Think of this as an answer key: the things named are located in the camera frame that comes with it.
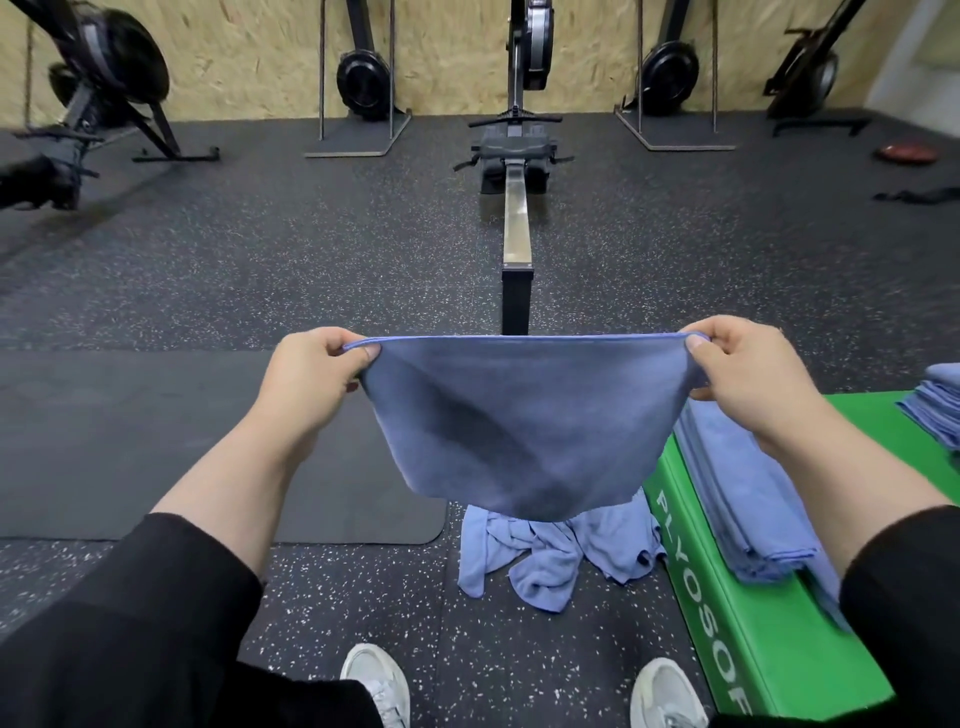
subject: left hand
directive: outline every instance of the left hand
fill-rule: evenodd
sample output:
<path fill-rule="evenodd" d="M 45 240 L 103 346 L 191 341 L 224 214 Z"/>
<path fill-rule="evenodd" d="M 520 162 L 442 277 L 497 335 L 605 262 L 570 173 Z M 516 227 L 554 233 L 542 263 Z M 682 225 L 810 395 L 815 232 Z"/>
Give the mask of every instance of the left hand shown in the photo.
<path fill-rule="evenodd" d="M 306 457 L 344 395 L 356 389 L 356 376 L 380 353 L 376 344 L 343 351 L 346 344 L 363 338 L 336 327 L 284 336 L 247 419 L 262 428 L 264 436 L 294 449 L 299 459 Z"/>

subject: folded towel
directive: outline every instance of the folded towel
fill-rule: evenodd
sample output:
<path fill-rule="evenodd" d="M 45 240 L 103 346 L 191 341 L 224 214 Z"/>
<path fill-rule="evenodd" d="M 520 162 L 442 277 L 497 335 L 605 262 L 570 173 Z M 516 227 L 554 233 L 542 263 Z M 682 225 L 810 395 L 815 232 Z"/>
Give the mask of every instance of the folded towel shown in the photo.
<path fill-rule="evenodd" d="M 842 627 L 840 579 L 780 464 L 716 402 L 691 400 L 675 429 L 694 490 L 727 567 L 746 584 L 807 569 L 818 603 Z"/>
<path fill-rule="evenodd" d="M 960 450 L 960 362 L 927 367 L 924 381 L 897 406 L 949 450 Z"/>
<path fill-rule="evenodd" d="M 645 576 L 657 556 L 660 527 L 638 492 L 621 505 L 594 508 L 559 523 L 523 521 L 470 506 L 460 532 L 457 584 L 469 596 L 483 596 L 484 577 L 530 555 L 510 569 L 510 583 L 528 604 L 562 612 L 573 595 L 580 562 L 586 556 L 618 584 Z"/>
<path fill-rule="evenodd" d="M 703 372 L 685 335 L 413 336 L 362 381 L 407 485 L 559 522 L 630 502 Z"/>

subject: towel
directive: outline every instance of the towel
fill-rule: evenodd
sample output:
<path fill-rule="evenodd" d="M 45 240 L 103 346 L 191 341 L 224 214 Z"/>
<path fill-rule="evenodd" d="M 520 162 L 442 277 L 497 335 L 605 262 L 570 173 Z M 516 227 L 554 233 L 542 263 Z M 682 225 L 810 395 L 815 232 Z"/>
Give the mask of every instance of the towel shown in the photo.
<path fill-rule="evenodd" d="M 938 443 L 960 451 L 960 362 L 927 367 L 924 381 L 897 406 Z"/>
<path fill-rule="evenodd" d="M 691 400 L 675 431 L 717 548 L 736 578 L 772 583 L 806 570 L 817 602 L 849 630 L 838 605 L 840 578 L 780 464 L 716 402 Z"/>
<path fill-rule="evenodd" d="M 365 339 L 361 375 L 424 496 L 537 522 L 628 503 L 703 371 L 685 334 Z"/>
<path fill-rule="evenodd" d="M 608 579 L 626 584 L 649 573 L 664 553 L 660 526 L 642 490 L 629 503 L 559 523 L 524 521 L 471 505 L 461 526 L 457 584 L 479 598 L 485 575 L 524 551 L 530 555 L 511 567 L 510 583 L 523 601 L 554 613 L 570 601 L 585 556 Z"/>

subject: white sneaker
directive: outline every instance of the white sneaker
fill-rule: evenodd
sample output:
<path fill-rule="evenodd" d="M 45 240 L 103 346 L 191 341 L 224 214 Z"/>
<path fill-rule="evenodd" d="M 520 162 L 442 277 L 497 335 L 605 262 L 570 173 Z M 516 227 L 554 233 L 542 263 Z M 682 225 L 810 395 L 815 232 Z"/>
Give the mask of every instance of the white sneaker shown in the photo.
<path fill-rule="evenodd" d="M 673 660 L 658 657 L 636 677 L 630 728 L 707 728 L 704 705 Z"/>
<path fill-rule="evenodd" d="M 383 728 L 410 727 L 410 688 L 403 670 L 375 644 L 356 644 L 344 660 L 341 680 L 356 680 L 373 697 Z"/>

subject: rubber gym floor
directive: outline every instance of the rubber gym floor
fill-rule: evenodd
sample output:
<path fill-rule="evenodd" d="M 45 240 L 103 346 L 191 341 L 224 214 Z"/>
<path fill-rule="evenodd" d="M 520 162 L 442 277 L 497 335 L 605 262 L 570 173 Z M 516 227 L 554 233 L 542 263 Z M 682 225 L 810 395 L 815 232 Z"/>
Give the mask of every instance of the rubber gym floor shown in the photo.
<path fill-rule="evenodd" d="M 557 128 L 572 163 L 532 199 L 531 333 L 675 330 L 716 312 L 782 327 L 824 392 L 914 386 L 960 341 L 960 205 L 877 192 L 960 180 L 960 141 L 877 117 L 859 137 L 778 139 L 724 114 L 734 152 L 651 154 L 612 114 Z M 498 333 L 502 198 L 481 200 L 465 119 L 415 118 L 380 159 L 304 160 L 311 120 L 183 124 L 219 164 L 134 165 L 134 135 L 93 153 L 76 213 L 0 213 L 0 347 L 261 350 L 337 324 L 368 335 Z M 871 158 L 913 139 L 932 167 Z M 27 148 L 0 138 L 0 160 Z M 335 676 L 379 643 L 406 671 L 413 724 L 627 725 L 636 673 L 673 657 L 708 697 L 663 566 L 626 588 L 582 566 L 568 609 L 523 604 L 503 573 L 456 586 L 459 524 L 427 546 L 276 546 L 241 657 Z M 0 542 L 0 637 L 109 549 Z"/>

